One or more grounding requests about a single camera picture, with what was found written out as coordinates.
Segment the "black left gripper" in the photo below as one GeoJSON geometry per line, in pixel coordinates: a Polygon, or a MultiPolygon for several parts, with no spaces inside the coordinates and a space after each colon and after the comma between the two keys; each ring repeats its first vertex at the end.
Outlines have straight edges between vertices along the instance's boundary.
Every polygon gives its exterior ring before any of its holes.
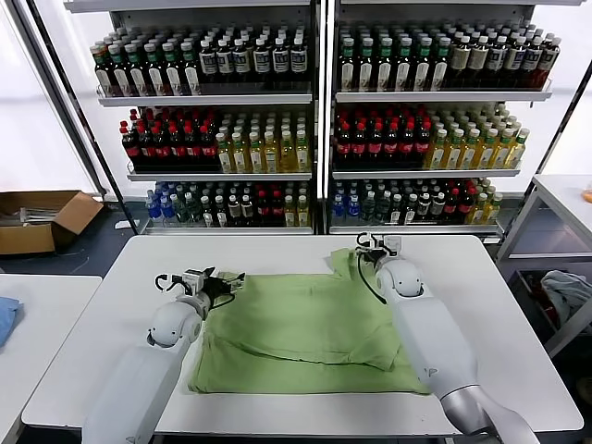
{"type": "Polygon", "coordinates": [[[240,273],[236,277],[225,280],[219,277],[211,277],[216,268],[207,267],[202,271],[205,279],[203,281],[203,292],[208,296],[211,303],[216,303],[219,298],[231,295],[231,290],[239,290],[243,287],[245,274],[240,273]]]}

